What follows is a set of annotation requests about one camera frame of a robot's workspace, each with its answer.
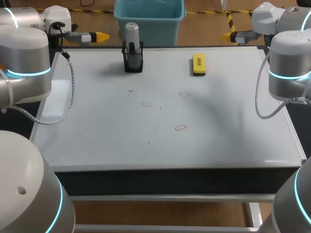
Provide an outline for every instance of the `white table surface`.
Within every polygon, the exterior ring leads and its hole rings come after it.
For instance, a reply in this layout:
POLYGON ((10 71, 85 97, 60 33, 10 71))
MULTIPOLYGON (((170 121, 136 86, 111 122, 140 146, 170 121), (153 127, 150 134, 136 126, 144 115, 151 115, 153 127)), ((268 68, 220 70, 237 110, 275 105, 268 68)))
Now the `white table surface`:
MULTIPOLYGON (((54 171, 291 167, 305 159, 286 108, 269 120, 256 115, 264 58, 256 47, 144 49, 140 74, 124 72, 121 50, 68 53, 76 79, 73 110, 59 124, 36 124, 31 136, 54 171), (192 76, 196 52, 206 56, 204 77, 192 76), (177 131, 180 125, 187 127, 177 131)), ((266 68, 262 114, 279 105, 269 95, 266 68)), ((52 73, 51 95, 38 113, 45 121, 64 115, 71 98, 63 56, 55 55, 52 73)))

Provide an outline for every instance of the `red ink mark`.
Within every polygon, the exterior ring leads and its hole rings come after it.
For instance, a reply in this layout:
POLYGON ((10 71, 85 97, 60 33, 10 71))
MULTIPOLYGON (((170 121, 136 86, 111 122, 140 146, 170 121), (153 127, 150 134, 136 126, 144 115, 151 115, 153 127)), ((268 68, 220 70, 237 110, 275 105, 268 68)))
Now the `red ink mark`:
POLYGON ((180 131, 180 130, 184 130, 187 126, 186 125, 178 125, 175 130, 176 131, 180 131))
POLYGON ((190 96, 190 93, 182 91, 182 92, 179 92, 178 95, 181 96, 181 97, 188 97, 188 96, 190 96))
POLYGON ((140 103, 142 106, 145 106, 145 107, 150 107, 151 104, 149 102, 141 102, 140 103))

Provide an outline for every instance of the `wooden floor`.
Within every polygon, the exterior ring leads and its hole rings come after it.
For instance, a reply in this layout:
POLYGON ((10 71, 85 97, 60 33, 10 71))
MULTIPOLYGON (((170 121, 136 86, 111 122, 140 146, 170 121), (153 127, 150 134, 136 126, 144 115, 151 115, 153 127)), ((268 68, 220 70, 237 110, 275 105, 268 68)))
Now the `wooden floor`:
MULTIPOLYGON (((83 0, 84 4, 92 0, 83 0)), ((253 10, 263 0, 228 0, 227 10, 253 10)), ((296 5, 295 0, 270 0, 277 7, 296 5)), ((79 0, 13 0, 12 5, 46 8, 61 5, 67 8, 81 8, 79 0)), ((113 10, 114 0, 96 0, 84 9, 113 10)), ((219 0, 185 0, 188 11, 220 10, 219 0)), ((101 45, 121 45, 119 27, 113 14, 71 13, 72 22, 79 25, 78 31, 103 32, 110 39, 101 45)), ((237 31, 251 30, 248 14, 233 14, 237 31)), ((220 39, 220 35, 230 32, 226 16, 187 15, 179 28, 179 46, 231 45, 220 39)), ((263 45, 263 39, 251 42, 263 45)), ((78 224, 138 224, 138 225, 184 225, 184 226, 248 226, 249 222, 242 203, 191 203, 191 202, 74 202, 78 224)), ((260 204, 262 217, 271 212, 270 203, 260 204)))

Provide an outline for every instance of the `black pen holder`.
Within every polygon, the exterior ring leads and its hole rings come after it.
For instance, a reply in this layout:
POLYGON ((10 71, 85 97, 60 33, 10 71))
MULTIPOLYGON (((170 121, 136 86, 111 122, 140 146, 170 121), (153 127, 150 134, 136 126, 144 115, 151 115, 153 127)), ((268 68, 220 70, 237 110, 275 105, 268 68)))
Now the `black pen holder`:
POLYGON ((125 72, 129 72, 129 73, 141 73, 142 72, 142 66, 144 64, 143 57, 142 57, 143 45, 144 45, 144 43, 142 41, 140 41, 139 42, 140 53, 135 53, 135 52, 127 51, 126 41, 123 42, 122 53, 123 53, 123 59, 124 59, 124 69, 125 69, 125 72), (129 61, 128 60, 129 59, 133 59, 133 58, 134 59, 138 59, 136 57, 139 57, 139 59, 140 59, 140 66, 138 68, 129 67, 129 61))

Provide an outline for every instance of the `light blue container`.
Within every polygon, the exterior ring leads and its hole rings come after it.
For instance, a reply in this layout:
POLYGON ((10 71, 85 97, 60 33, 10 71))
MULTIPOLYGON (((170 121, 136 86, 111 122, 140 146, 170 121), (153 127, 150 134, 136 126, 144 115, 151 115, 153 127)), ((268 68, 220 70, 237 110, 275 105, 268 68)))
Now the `light blue container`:
POLYGON ((184 0, 116 0, 114 9, 123 40, 125 25, 134 22, 144 46, 176 46, 179 24, 186 15, 184 0))

